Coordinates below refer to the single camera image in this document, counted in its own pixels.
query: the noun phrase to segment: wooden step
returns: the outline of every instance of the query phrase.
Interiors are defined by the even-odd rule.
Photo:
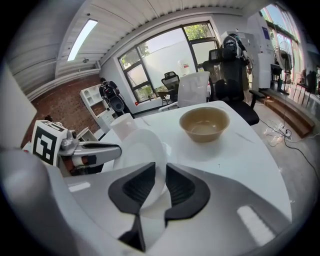
[[[288,123],[301,138],[306,137],[312,132],[315,123],[300,110],[268,91],[261,91],[261,93],[267,96],[262,99],[261,102],[281,118],[284,118],[285,122]]]

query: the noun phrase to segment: white cabinet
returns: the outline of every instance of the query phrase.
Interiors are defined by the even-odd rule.
[[[80,91],[80,96],[93,119],[97,122],[103,132],[107,133],[111,129],[110,124],[115,120],[113,117],[115,111],[106,103],[104,99],[101,98],[99,92],[100,86],[100,84],[97,84],[95,86],[83,89]],[[96,115],[92,107],[100,102],[103,103],[105,110]]]
[[[89,127],[84,128],[82,131],[80,131],[76,138],[81,142],[97,142],[97,138],[92,134],[92,132],[89,130]]]

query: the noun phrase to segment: ceiling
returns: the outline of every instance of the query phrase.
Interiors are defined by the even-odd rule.
[[[11,72],[25,94],[68,74],[97,68],[130,32],[185,9],[226,7],[254,14],[270,0],[44,0],[25,20],[7,52]],[[67,58],[88,19],[98,23],[75,60]]]

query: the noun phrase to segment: tree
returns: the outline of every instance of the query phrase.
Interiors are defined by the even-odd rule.
[[[207,38],[208,37],[208,25],[207,24],[197,24],[184,27],[186,35],[189,40]]]
[[[142,57],[145,57],[150,54],[148,51],[147,43],[145,43],[145,42],[142,43],[141,45],[139,45],[139,48],[141,50]],[[130,52],[126,53],[121,58],[121,62],[125,68],[128,68],[129,66],[136,63],[139,60],[140,60],[140,58],[139,58],[139,55],[138,55],[137,50],[135,48],[133,50],[131,50]]]
[[[150,85],[141,87],[140,89],[135,90],[137,92],[137,96],[141,101],[147,100],[148,96],[153,96],[154,92]]]

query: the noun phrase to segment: white chair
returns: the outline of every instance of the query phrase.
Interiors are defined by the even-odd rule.
[[[207,102],[207,87],[210,72],[198,72],[184,75],[180,78],[178,101],[159,108],[159,112],[173,106],[183,108]]]

